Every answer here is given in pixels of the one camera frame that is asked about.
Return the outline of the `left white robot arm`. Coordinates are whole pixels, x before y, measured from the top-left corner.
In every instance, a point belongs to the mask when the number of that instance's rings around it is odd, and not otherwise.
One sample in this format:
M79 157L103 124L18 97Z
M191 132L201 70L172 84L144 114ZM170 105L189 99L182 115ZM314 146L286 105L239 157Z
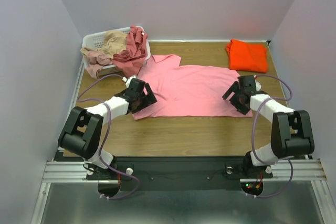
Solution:
M58 139L58 146L98 167L106 179L116 174L134 178L132 172L121 172L113 163L115 156L103 149L112 120L129 113L135 114L157 102L150 85L136 77L126 80L126 89L109 100L94 99L95 106L71 109Z

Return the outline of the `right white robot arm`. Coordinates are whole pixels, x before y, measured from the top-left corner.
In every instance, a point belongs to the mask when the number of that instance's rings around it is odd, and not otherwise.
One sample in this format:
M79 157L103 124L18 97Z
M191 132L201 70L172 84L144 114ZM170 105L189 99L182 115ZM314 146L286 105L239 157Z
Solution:
M260 168L277 163L288 157L309 155L314 152L314 139L310 115L305 110L294 110L280 103L281 98L270 96L261 90L257 76L240 76L223 95L223 100L241 114L255 111L271 123L269 144L246 153L241 170L244 175L253 177Z

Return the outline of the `folded orange t shirt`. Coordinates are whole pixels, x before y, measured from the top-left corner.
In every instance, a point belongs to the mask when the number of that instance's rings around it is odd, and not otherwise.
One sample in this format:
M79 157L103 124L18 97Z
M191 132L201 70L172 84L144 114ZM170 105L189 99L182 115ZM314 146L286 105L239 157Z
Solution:
M250 44L232 39L226 46L229 69L266 73L268 71L267 50L261 44Z

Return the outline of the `dark red t shirt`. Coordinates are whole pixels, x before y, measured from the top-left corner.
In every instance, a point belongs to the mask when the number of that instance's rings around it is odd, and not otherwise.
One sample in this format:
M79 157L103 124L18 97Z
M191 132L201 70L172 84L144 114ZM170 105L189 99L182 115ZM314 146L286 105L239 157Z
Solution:
M148 56L148 34L138 26L131 26L127 34L126 49L114 54L112 63L120 69L126 77L137 75Z

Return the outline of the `dusty pink t shirt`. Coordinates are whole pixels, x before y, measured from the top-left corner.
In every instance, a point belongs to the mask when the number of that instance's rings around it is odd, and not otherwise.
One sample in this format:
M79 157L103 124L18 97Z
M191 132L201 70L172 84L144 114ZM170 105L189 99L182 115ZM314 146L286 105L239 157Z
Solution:
M112 58L98 51L89 51L86 59L88 60L87 72L91 77L99 79L99 72L105 66L113 64Z

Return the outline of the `beige t shirt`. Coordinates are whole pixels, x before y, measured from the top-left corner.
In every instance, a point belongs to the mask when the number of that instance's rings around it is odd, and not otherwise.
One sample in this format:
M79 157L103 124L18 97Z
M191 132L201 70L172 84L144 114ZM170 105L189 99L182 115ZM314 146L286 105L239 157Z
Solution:
M127 35L127 33L119 30L87 35L83 39L83 46L80 51L84 56L87 56L89 51L98 51L112 58L114 54L126 50Z

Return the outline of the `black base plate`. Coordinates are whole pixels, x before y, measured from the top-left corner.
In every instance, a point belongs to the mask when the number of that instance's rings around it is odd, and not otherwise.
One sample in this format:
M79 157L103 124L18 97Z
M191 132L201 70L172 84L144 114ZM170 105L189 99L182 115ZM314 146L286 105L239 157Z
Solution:
M112 166L132 177L87 164L86 179L98 182L98 191L114 196L118 191L243 190L260 195L271 168L253 166L243 156L118 157Z

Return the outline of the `aluminium frame rail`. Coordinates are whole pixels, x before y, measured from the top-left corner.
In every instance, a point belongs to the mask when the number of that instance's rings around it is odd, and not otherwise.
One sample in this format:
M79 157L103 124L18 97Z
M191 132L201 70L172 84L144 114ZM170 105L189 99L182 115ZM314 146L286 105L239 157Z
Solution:
M70 157L65 161L52 160L44 167L33 216L30 223L43 223L44 213L52 184L85 183L85 170L81 166L83 160Z

